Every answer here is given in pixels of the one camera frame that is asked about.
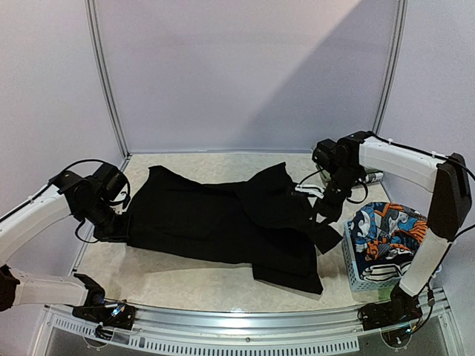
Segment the blue orange patterned cloth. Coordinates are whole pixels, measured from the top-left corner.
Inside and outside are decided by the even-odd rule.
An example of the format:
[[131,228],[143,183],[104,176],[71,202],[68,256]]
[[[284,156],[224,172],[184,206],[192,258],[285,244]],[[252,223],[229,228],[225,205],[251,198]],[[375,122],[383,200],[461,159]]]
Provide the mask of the blue orange patterned cloth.
[[411,261],[422,244],[428,220],[418,211],[393,202],[370,202],[348,223],[357,257],[368,263]]

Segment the light blue plastic basket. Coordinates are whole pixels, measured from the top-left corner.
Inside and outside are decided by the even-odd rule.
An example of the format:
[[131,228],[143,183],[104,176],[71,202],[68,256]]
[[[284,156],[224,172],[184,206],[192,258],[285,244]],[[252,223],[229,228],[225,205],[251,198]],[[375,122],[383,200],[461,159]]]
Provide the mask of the light blue plastic basket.
[[368,280],[360,277],[361,274],[358,270],[353,243],[350,239],[350,221],[345,221],[343,223],[343,226],[344,233],[343,240],[341,241],[341,246],[351,291],[360,292],[392,288],[401,278],[401,275],[396,268],[394,269],[394,272],[390,272],[389,274],[383,275],[381,280]]

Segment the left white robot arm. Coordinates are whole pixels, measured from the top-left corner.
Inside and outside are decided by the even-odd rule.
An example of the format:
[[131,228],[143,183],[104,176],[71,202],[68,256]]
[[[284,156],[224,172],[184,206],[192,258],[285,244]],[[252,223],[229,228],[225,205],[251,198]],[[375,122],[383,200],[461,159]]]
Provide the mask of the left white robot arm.
[[130,201],[130,183],[116,169],[81,177],[65,171],[1,217],[1,310],[25,304],[82,308],[95,322],[110,316],[105,291],[85,274],[59,277],[11,268],[8,260],[27,242],[68,217],[93,227],[93,241],[124,243],[130,220],[114,209]]

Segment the right aluminium frame post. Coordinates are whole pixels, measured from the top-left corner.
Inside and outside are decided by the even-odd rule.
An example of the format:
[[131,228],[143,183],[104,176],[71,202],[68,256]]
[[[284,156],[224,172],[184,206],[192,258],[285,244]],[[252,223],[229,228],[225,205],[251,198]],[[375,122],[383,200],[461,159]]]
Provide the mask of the right aluminium frame post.
[[390,39],[390,47],[387,57],[386,71],[384,74],[383,87],[373,123],[373,132],[378,134],[381,130],[384,115],[390,100],[390,92],[396,75],[399,54],[402,46],[404,25],[407,15],[407,0],[397,1],[396,14],[393,24],[393,32]]

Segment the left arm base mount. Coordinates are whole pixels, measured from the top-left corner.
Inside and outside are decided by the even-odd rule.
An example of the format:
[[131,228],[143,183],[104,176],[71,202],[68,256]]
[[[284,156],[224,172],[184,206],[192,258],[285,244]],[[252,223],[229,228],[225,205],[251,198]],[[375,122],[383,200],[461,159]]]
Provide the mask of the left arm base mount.
[[72,315],[104,327],[132,330],[138,309],[125,300],[104,301],[94,306],[75,306]]

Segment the aluminium frame post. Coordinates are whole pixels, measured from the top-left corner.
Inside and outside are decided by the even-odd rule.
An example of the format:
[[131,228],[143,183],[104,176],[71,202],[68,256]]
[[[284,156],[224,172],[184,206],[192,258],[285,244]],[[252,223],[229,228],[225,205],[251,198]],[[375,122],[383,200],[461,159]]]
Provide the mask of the aluminium frame post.
[[381,130],[384,115],[390,100],[390,92],[396,75],[399,54],[402,46],[404,25],[407,15],[407,0],[397,1],[396,14],[393,24],[393,32],[390,39],[390,47],[387,57],[386,71],[384,74],[383,87],[373,123],[373,132],[378,134]]
[[114,99],[114,93],[111,86],[111,80],[108,73],[108,66],[105,58],[102,36],[99,29],[99,16],[96,1],[85,0],[85,10],[88,19],[88,27],[99,77],[99,83],[102,88],[105,106],[111,122],[112,131],[114,133],[114,137],[122,158],[128,159],[131,155],[131,152],[126,142],[125,132],[123,130],[122,123],[119,119],[117,105]]

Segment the white striped cloth in basket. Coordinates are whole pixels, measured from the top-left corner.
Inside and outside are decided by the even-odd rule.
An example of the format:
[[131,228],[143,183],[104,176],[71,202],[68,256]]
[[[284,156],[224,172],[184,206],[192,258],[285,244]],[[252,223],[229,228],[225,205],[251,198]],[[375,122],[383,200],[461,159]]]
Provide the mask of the white striped cloth in basket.
[[363,266],[358,270],[358,272],[359,277],[363,281],[370,283],[386,283],[400,280],[408,271],[410,265],[411,262],[403,262],[400,264],[374,264],[370,266]]

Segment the black garment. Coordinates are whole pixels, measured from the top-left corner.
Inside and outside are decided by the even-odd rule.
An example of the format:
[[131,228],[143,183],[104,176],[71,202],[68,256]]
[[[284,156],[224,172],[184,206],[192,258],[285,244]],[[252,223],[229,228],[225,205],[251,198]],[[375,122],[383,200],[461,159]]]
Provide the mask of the black garment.
[[256,280],[321,294],[317,256],[341,241],[315,225],[284,163],[243,182],[201,184],[156,165],[128,210],[127,244],[217,263],[248,263]]

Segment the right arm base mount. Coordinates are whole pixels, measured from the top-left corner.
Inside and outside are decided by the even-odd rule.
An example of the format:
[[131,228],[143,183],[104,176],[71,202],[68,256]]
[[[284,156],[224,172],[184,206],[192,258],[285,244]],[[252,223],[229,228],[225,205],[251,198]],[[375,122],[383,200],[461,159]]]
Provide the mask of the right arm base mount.
[[397,297],[384,303],[368,303],[358,310],[357,316],[363,329],[368,331],[421,322],[423,313],[417,298]]

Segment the aluminium front rail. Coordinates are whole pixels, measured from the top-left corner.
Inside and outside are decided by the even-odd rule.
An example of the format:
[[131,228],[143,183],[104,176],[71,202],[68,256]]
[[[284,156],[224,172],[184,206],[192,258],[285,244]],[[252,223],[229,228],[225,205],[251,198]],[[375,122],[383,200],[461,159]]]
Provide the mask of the aluminium front rail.
[[358,306],[276,313],[206,312],[139,306],[132,330],[95,337],[95,324],[66,306],[47,307],[33,355],[463,355],[442,289],[427,305],[421,331],[408,325],[366,330]]

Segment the folded black white shirt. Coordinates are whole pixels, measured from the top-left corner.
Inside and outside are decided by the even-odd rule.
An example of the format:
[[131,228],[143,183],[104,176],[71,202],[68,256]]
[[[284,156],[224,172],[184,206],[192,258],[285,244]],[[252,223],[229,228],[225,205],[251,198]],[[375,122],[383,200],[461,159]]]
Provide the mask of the folded black white shirt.
[[[383,177],[384,177],[384,173],[382,171],[369,170],[369,171],[366,172],[366,175],[364,176],[364,178],[358,179],[356,181],[354,186],[361,185],[362,183],[372,184],[374,182],[380,182],[380,181],[382,181]],[[331,180],[330,173],[325,171],[325,170],[323,170],[320,173],[320,178],[321,178],[321,181],[323,182],[324,186],[327,186],[328,183]]]

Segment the left aluminium frame post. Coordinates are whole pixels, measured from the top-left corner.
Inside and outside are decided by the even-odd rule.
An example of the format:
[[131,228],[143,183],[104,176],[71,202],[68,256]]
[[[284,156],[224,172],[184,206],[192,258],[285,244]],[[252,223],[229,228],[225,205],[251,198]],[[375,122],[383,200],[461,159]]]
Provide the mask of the left aluminium frame post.
[[122,123],[119,119],[117,105],[114,99],[114,93],[111,86],[111,80],[108,73],[108,66],[105,58],[102,36],[99,29],[99,16],[96,1],[85,0],[85,10],[88,19],[88,27],[99,77],[99,83],[102,88],[105,106],[111,122],[112,131],[114,133],[114,137],[122,158],[128,159],[131,155],[131,152],[126,142],[125,132],[123,130]]

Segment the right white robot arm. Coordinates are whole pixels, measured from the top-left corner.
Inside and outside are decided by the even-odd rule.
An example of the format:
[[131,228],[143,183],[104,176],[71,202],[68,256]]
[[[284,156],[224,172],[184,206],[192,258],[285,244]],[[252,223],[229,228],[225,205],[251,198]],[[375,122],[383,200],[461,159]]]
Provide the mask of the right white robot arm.
[[313,208],[319,228],[340,219],[354,184],[364,177],[367,169],[397,177],[426,193],[425,202],[412,205],[427,218],[426,237],[395,288],[400,295],[384,306],[387,321],[400,323],[412,312],[411,299],[427,287],[462,234],[473,205],[474,175],[461,154],[424,151],[370,131],[357,131],[340,139],[322,139],[315,145],[312,160],[330,175],[330,182]]

